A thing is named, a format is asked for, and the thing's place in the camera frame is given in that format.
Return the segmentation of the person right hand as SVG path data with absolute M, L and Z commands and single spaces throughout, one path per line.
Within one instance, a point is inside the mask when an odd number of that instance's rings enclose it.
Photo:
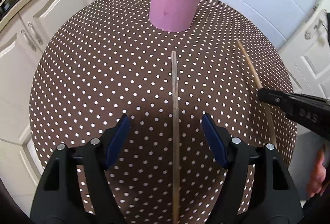
M 308 184 L 306 185 L 306 192 L 308 198 L 314 197 L 316 194 L 320 196 L 324 193 L 325 189 L 329 185 L 329 182 L 325 182 L 327 170 L 323 165 L 325 161 L 324 148 L 320 148 L 317 152 L 317 157 L 310 174 Z

